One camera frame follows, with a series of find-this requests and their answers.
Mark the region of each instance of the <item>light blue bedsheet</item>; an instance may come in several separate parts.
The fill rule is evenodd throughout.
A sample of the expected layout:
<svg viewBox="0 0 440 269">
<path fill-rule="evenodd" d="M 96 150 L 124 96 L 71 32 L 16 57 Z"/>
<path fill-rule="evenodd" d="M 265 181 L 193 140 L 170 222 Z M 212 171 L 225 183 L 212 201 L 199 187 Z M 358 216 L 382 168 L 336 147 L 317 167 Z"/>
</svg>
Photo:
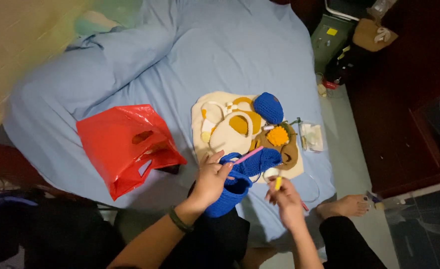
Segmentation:
<svg viewBox="0 0 440 269">
<path fill-rule="evenodd" d="M 269 0 L 146 0 L 136 27 L 78 40 L 70 51 L 18 83 L 5 129 L 16 147 L 53 186 L 117 207 L 157 211 L 186 197 L 197 170 L 191 108 L 221 90 L 277 96 L 286 119 L 323 125 L 306 27 L 289 5 Z M 115 202 L 85 155 L 75 123 L 122 105 L 151 104 L 187 159 L 181 174 L 152 171 L 144 185 Z M 335 193 L 328 152 L 302 153 L 304 174 L 292 179 L 314 208 Z M 237 206 L 251 222 L 251 242 L 286 231 L 278 209 L 254 184 Z"/>
</svg>

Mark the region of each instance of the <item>black pants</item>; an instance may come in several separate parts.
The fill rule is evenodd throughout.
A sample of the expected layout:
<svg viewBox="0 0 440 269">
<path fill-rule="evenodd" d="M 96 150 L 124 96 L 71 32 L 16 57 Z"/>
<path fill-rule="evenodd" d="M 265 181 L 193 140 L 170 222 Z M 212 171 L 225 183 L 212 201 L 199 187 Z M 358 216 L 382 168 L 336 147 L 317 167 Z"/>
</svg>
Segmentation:
<svg viewBox="0 0 440 269">
<path fill-rule="evenodd" d="M 319 226 L 319 232 L 328 256 L 328 261 L 323 263 L 325 269 L 386 268 L 349 218 L 327 218 Z"/>
</svg>

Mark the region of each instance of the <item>dark green bracelet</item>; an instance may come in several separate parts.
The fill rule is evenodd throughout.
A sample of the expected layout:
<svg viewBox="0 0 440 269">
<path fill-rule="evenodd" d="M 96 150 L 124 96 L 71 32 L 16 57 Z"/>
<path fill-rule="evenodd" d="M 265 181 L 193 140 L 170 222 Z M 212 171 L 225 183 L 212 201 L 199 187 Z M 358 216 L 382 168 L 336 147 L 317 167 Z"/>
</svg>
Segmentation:
<svg viewBox="0 0 440 269">
<path fill-rule="evenodd" d="M 170 219 L 175 224 L 175 226 L 177 226 L 177 228 L 179 228 L 182 232 L 187 234 L 193 231 L 193 226 L 188 226 L 177 216 L 177 213 L 175 212 L 175 206 L 170 207 L 168 215 L 170 216 Z"/>
</svg>

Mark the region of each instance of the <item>red plastic bag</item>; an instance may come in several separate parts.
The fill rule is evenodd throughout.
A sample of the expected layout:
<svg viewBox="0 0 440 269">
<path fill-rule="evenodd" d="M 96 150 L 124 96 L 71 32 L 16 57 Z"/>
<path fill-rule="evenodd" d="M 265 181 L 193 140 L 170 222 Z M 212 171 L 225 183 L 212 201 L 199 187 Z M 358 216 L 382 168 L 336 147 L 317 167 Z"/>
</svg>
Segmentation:
<svg viewBox="0 0 440 269">
<path fill-rule="evenodd" d="M 142 185 L 150 170 L 187 163 L 150 105 L 111 108 L 77 122 L 77 133 L 114 201 Z"/>
</svg>

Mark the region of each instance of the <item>woman's right hand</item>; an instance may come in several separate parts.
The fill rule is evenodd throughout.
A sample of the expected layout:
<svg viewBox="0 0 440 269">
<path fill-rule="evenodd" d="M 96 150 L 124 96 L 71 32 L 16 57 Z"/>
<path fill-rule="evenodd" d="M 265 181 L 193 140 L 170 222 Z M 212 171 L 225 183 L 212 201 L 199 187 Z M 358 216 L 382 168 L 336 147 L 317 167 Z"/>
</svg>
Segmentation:
<svg viewBox="0 0 440 269">
<path fill-rule="evenodd" d="M 265 200 L 280 208 L 280 219 L 286 229 L 290 231 L 301 223 L 304 223 L 303 206 L 295 186 L 290 180 L 283 178 L 280 189 L 275 190 L 276 177 L 270 177 Z"/>
</svg>

